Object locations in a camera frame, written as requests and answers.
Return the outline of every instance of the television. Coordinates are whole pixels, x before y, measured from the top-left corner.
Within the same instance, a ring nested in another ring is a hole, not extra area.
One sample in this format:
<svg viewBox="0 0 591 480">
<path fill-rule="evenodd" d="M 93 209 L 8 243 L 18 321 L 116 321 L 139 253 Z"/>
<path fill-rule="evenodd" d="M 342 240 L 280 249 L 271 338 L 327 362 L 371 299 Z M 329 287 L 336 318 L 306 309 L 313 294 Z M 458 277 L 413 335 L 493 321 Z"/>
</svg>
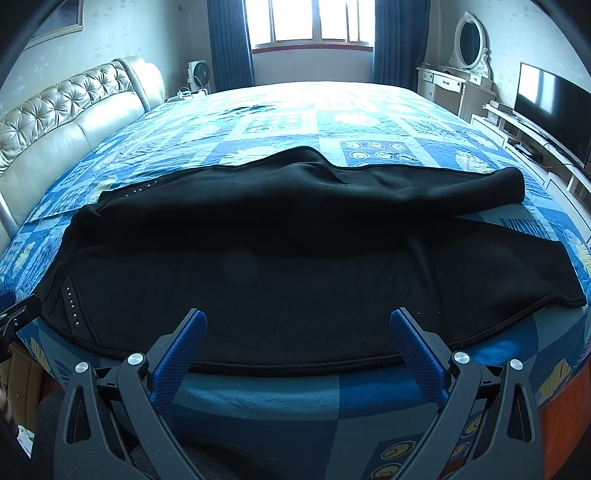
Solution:
<svg viewBox="0 0 591 480">
<path fill-rule="evenodd" d="M 522 63 L 513 110 L 580 168 L 585 167 L 591 150 L 591 93 L 553 73 Z"/>
</svg>

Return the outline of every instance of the window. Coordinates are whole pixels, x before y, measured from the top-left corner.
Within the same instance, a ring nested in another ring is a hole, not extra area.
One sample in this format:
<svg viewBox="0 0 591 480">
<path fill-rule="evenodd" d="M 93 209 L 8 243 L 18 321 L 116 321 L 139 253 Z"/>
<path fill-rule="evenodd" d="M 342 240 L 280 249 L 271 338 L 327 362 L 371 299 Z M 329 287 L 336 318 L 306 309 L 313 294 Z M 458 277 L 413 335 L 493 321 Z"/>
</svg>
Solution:
<svg viewBox="0 0 591 480">
<path fill-rule="evenodd" d="M 252 48 L 374 44 L 374 0 L 246 0 Z"/>
</svg>

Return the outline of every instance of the oval mirror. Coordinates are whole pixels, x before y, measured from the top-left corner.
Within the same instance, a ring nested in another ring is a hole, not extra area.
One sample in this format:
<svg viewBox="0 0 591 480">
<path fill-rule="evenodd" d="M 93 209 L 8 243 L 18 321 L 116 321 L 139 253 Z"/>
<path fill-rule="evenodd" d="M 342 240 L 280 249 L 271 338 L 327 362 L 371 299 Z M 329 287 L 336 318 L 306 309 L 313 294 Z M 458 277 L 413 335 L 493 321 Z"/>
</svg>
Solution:
<svg viewBox="0 0 591 480">
<path fill-rule="evenodd" d="M 465 23 L 460 32 L 460 55 L 465 65 L 471 66 L 480 55 L 480 32 L 475 23 Z"/>
</svg>

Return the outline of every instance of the blue gripper pad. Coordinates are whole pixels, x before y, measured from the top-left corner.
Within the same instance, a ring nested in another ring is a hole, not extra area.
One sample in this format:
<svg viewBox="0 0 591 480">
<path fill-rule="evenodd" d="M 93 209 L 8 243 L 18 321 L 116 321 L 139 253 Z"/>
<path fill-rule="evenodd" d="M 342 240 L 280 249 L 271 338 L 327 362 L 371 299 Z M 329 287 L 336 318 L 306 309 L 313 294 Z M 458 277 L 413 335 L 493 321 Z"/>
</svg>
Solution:
<svg viewBox="0 0 591 480">
<path fill-rule="evenodd" d="M 150 402 L 159 411 L 172 402 L 207 335 L 207 318 L 196 311 L 152 374 Z"/>
<path fill-rule="evenodd" d="M 449 398 L 446 370 L 400 310 L 390 315 L 390 333 L 423 396 L 443 408 Z"/>
</svg>

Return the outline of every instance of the blue quilt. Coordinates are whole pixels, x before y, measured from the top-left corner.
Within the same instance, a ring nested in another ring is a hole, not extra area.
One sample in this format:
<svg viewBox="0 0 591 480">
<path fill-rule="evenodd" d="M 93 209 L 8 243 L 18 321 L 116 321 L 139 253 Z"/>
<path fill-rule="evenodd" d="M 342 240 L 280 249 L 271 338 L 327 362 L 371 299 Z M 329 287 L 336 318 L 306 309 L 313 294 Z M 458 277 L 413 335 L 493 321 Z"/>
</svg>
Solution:
<svg viewBox="0 0 591 480">
<path fill-rule="evenodd" d="M 404 163 L 489 172 L 515 166 L 527 197 L 467 218 L 560 240 L 587 298 L 591 254 L 571 220 L 527 168 L 439 106 L 408 90 L 360 83 L 288 83 L 163 104 L 105 140 L 64 173 L 4 254 L 0 287 L 31 293 L 78 208 L 104 190 L 210 164 L 239 165 L 309 145 L 339 166 Z M 66 385 L 82 359 L 113 362 L 69 345 L 36 320 L 21 339 Z M 543 309 L 468 349 L 478 361 L 519 358 L 539 406 L 559 393 L 591 352 L 587 307 Z M 181 440 L 207 438 L 248 450 L 287 480 L 365 480 L 395 472 L 436 407 L 403 365 L 312 378 L 189 374 L 163 413 Z M 477 403 L 452 460 L 478 430 Z"/>
</svg>

